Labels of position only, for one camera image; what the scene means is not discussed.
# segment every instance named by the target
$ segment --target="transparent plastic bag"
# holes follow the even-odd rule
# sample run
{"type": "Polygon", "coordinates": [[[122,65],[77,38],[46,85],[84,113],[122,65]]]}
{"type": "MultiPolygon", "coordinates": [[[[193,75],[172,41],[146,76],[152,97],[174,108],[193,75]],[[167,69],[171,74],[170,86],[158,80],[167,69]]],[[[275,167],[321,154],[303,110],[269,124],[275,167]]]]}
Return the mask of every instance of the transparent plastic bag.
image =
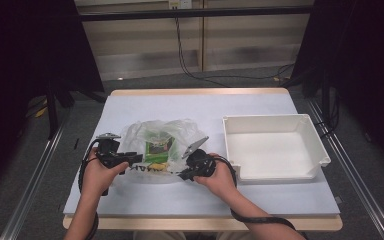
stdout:
{"type": "Polygon", "coordinates": [[[186,168],[186,148],[205,136],[190,119],[136,122],[121,133],[119,151],[144,154],[145,170],[137,167],[142,172],[179,173],[186,168]]]}

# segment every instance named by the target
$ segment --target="rectangular container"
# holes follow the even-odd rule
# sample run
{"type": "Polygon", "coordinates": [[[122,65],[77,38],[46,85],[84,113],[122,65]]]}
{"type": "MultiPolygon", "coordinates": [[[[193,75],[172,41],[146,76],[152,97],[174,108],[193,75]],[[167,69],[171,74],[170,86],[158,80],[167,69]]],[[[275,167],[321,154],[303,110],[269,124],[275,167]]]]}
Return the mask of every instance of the rectangular container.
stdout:
{"type": "Polygon", "coordinates": [[[307,114],[226,116],[223,125],[240,181],[312,179],[330,163],[307,114]]]}

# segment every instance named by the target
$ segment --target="black wrist strap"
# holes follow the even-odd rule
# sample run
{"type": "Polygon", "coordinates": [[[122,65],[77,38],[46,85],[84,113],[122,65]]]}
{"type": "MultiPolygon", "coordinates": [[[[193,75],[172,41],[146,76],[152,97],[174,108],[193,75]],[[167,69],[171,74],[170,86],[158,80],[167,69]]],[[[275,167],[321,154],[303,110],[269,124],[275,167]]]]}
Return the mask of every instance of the black wrist strap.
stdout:
{"type": "Polygon", "coordinates": [[[286,225],[293,230],[295,230],[294,225],[289,222],[288,220],[284,218],[279,218],[279,217],[242,217],[241,215],[237,214],[235,211],[230,210],[232,213],[232,216],[238,220],[239,222],[243,223],[259,223],[259,224],[270,224],[270,223],[278,223],[278,224],[283,224],[286,225]]]}

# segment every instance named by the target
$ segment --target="table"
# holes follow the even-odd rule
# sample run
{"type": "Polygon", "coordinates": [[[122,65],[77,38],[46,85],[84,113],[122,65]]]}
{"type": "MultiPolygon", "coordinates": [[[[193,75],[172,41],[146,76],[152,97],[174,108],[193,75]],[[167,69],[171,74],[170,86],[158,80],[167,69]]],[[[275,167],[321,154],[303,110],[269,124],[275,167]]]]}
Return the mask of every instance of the table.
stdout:
{"type": "MultiPolygon", "coordinates": [[[[247,88],[247,89],[153,89],[153,90],[118,90],[112,96],[164,96],[164,95],[238,95],[238,94],[280,94],[289,96],[286,89],[281,88],[247,88]]],[[[284,104],[294,108],[292,101],[284,104]]],[[[337,231],[342,228],[342,220],[336,215],[285,216],[301,231],[337,231]]],[[[68,228],[71,216],[66,215],[64,227],[68,228]]],[[[164,230],[164,231],[247,231],[245,225],[229,216],[218,217],[173,217],[173,216],[123,216],[101,217],[100,229],[119,230],[164,230]]]]}

